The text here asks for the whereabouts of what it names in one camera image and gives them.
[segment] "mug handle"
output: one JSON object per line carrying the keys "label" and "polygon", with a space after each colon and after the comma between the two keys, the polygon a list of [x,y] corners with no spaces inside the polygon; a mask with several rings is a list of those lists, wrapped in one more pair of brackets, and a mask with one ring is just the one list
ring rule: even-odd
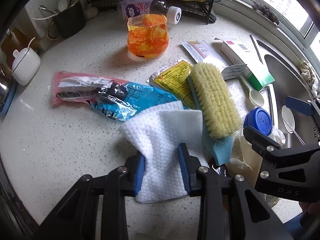
{"label": "mug handle", "polygon": [[50,37],[50,35],[49,35],[49,30],[50,30],[50,28],[51,28],[51,26],[52,26],[53,24],[54,24],[54,22],[50,23],[50,25],[49,25],[49,27],[48,27],[48,29],[47,29],[46,36],[47,36],[47,38],[48,38],[49,40],[51,40],[51,41],[56,41],[57,39],[60,39],[60,38],[61,38],[61,35],[60,35],[59,37],[57,37],[57,38]]}

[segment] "black mug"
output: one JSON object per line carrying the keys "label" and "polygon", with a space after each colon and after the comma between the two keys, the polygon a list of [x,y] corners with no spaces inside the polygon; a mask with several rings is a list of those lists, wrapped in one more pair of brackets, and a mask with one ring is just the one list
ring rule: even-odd
{"label": "black mug", "polygon": [[[55,41],[60,37],[69,38],[82,30],[85,26],[85,22],[81,3],[77,2],[54,17],[53,22],[49,25],[47,30],[47,38],[52,41]],[[53,24],[57,26],[60,32],[59,37],[53,38],[49,35],[49,30]]]}

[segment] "yellow packet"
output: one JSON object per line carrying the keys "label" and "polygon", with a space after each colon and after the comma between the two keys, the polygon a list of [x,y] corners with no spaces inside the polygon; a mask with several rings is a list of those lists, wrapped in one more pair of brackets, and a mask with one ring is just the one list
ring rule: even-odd
{"label": "yellow packet", "polygon": [[175,95],[182,103],[196,109],[195,102],[187,80],[192,65],[186,59],[178,58],[170,65],[153,73],[148,83],[154,87],[162,88]]}

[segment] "cartoon face on label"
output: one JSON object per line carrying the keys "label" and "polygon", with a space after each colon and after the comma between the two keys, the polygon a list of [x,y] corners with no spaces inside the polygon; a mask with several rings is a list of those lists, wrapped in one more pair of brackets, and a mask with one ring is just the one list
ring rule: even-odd
{"label": "cartoon face on label", "polygon": [[136,7],[134,4],[128,4],[125,7],[126,15],[128,18],[135,17],[140,15],[140,10],[138,7]]}

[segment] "blue plastic wrapper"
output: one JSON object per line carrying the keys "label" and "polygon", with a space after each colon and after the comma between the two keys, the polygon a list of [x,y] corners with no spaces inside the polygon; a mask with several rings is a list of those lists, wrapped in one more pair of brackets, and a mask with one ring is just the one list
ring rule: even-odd
{"label": "blue plastic wrapper", "polygon": [[116,121],[126,121],[149,107],[178,100],[173,94],[155,87],[69,72],[55,74],[52,97],[53,105],[60,101],[88,103]]}

